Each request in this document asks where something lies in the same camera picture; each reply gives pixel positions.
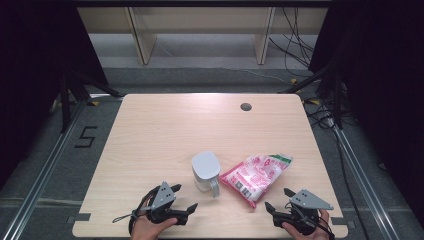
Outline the person's left hand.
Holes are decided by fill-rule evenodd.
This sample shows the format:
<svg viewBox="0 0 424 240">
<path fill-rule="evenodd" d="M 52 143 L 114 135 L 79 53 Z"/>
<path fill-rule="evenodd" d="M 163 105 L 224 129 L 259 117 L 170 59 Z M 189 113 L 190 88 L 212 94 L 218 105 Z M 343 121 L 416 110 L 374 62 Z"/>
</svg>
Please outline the person's left hand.
<svg viewBox="0 0 424 240">
<path fill-rule="evenodd" d="M 177 223 L 176 218 L 170 218 L 164 222 L 152 223 L 146 216 L 140 216 L 136 219 L 130 240 L 158 240 L 159 235 L 166 229 Z"/>
</svg>

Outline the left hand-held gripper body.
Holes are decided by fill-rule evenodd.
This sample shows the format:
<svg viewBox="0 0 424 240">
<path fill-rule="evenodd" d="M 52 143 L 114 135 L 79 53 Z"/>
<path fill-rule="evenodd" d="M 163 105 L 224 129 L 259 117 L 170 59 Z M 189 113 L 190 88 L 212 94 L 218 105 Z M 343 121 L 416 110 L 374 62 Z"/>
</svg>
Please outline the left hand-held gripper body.
<svg viewBox="0 0 424 240">
<path fill-rule="evenodd" d="M 177 219 L 177 225 L 185 225 L 188 221 L 187 210 L 173 210 L 172 204 L 176 200 L 175 193 L 171 190 L 167 182 L 163 182 L 158 190 L 154 192 L 154 197 L 148 202 L 147 218 L 155 224 L 164 222 L 170 218 Z"/>
</svg>

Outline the pink and white plastic bag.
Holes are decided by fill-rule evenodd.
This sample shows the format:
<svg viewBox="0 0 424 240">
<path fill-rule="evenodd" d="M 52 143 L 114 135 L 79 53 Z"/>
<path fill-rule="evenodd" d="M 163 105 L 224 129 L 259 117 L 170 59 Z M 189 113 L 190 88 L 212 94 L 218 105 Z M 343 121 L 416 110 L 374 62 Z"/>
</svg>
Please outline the pink and white plastic bag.
<svg viewBox="0 0 424 240">
<path fill-rule="evenodd" d="M 293 160 L 286 154 L 254 155 L 240 162 L 219 179 L 246 200 L 252 208 Z"/>
</svg>

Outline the white lidded container with handle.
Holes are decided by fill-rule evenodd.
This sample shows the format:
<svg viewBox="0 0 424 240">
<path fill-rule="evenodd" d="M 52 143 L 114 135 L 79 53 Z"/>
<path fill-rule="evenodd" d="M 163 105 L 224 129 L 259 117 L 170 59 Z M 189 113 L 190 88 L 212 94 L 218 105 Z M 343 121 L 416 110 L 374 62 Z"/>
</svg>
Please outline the white lidded container with handle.
<svg viewBox="0 0 424 240">
<path fill-rule="evenodd" d="M 202 192 L 210 191 L 213 198 L 220 195 L 218 177 L 220 163 L 211 151 L 204 151 L 192 158 L 192 170 L 197 188 Z"/>
</svg>

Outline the black curtain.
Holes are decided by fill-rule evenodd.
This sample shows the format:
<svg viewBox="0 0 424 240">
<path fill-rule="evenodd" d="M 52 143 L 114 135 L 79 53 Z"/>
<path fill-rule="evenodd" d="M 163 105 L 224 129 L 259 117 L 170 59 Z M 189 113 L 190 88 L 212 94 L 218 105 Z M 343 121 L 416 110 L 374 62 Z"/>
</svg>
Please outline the black curtain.
<svg viewBox="0 0 424 240">
<path fill-rule="evenodd" d="M 332 0 L 310 70 L 343 40 L 353 112 L 424 228 L 424 0 Z"/>
<path fill-rule="evenodd" d="M 0 190 L 35 141 L 61 78 L 106 76 L 76 7 L 0 0 Z"/>
</svg>

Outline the aluminium floor rail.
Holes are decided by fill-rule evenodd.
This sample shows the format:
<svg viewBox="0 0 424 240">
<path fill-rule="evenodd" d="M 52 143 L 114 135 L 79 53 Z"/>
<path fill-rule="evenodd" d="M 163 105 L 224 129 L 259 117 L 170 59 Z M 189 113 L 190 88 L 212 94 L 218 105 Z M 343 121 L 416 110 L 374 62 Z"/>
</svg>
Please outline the aluminium floor rail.
<svg viewBox="0 0 424 240">
<path fill-rule="evenodd" d="M 25 195 L 23 200 L 19 203 L 19 208 L 11 219 L 5 233 L 0 237 L 0 240 L 18 240 L 25 229 L 35 206 L 44 191 L 50 176 L 52 175 L 62 153 L 65 149 L 67 142 L 77 124 L 77 121 L 86 106 L 85 102 L 77 102 L 73 112 L 71 113 L 71 120 L 69 125 L 61 130 L 54 146 L 49 152 L 48 157 L 43 163 L 42 168 L 38 172 L 37 177 L 32 182 L 31 188 Z"/>
<path fill-rule="evenodd" d="M 365 174 L 364 169 L 361 166 L 351 144 L 349 143 L 343 130 L 340 130 L 338 126 L 335 127 L 335 133 L 338 140 L 341 142 L 341 147 L 345 152 L 348 165 L 352 171 L 352 174 L 363 194 L 363 197 L 368 205 L 370 212 L 372 213 L 380 232 L 382 233 L 385 240 L 400 240 L 400 237 L 394 227 L 393 221 L 389 214 L 385 210 L 382 202 L 376 194 L 376 191 L 372 187 L 372 184 Z"/>
</svg>

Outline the light wooden desk frame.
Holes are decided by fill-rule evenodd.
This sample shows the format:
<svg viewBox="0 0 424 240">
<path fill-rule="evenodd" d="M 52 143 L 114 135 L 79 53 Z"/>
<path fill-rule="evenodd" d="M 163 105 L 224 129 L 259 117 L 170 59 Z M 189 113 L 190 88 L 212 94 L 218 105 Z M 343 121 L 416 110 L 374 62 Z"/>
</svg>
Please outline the light wooden desk frame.
<svg viewBox="0 0 424 240">
<path fill-rule="evenodd" d="M 327 10 L 301 7 L 80 7 L 85 29 L 130 34 L 139 62 L 149 63 L 159 34 L 250 34 L 257 63 L 265 63 L 269 37 L 320 33 Z"/>
</svg>

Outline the black metal stand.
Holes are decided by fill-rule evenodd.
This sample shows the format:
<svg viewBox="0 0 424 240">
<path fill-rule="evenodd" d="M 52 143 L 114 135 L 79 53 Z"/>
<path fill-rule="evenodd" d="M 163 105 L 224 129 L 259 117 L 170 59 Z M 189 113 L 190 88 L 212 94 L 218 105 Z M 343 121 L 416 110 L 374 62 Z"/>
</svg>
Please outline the black metal stand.
<svg viewBox="0 0 424 240">
<path fill-rule="evenodd" d="M 94 86 L 113 97 L 124 97 L 123 93 L 112 89 L 107 84 L 96 81 L 86 74 L 76 71 L 68 71 L 59 81 L 62 108 L 62 131 L 65 131 L 71 123 L 71 110 L 68 92 L 71 92 L 77 101 L 88 101 L 90 95 L 86 89 L 86 85 Z"/>
<path fill-rule="evenodd" d="M 332 94 L 333 96 L 333 111 L 332 116 L 335 125 L 338 128 L 342 126 L 342 110 L 341 110 L 341 88 L 342 81 L 341 75 L 338 72 L 336 65 L 327 64 L 324 68 L 314 73 L 312 76 L 307 77 L 301 83 L 289 88 L 288 90 L 282 91 L 282 94 L 294 94 L 299 90 L 305 88 L 316 80 L 321 80 L 320 85 L 317 88 L 317 95 L 319 98 Z"/>
</svg>

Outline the person's right hand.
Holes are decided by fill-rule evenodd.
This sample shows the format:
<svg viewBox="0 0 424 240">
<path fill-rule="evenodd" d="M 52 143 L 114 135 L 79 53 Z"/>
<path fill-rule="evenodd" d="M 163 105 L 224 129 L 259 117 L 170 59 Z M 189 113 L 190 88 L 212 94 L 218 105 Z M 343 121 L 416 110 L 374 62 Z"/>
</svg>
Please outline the person's right hand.
<svg viewBox="0 0 424 240">
<path fill-rule="evenodd" d="M 300 232 L 296 230 L 296 228 L 287 223 L 283 222 L 282 227 L 289 233 L 289 235 L 294 240 L 332 240 L 331 236 L 329 235 L 329 228 L 328 228 L 328 222 L 329 222 L 329 213 L 326 210 L 320 209 L 320 221 L 319 224 L 321 225 L 321 228 L 316 228 L 315 231 L 309 235 L 303 235 Z"/>
</svg>

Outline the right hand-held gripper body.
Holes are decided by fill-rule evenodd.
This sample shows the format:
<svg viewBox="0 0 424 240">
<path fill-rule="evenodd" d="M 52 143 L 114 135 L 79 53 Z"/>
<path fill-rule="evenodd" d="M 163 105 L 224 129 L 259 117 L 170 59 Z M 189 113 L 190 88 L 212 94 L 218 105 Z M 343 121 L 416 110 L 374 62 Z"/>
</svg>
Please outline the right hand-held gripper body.
<svg viewBox="0 0 424 240">
<path fill-rule="evenodd" d="M 295 193 L 293 197 L 288 198 L 289 202 L 285 205 L 285 208 L 289 210 L 289 213 L 276 210 L 273 214 L 273 224 L 275 227 L 281 227 L 283 222 L 287 222 L 303 235 L 309 235 L 316 228 L 321 228 L 318 214 L 320 209 L 334 209 L 331 204 L 306 189 L 302 189 Z"/>
</svg>

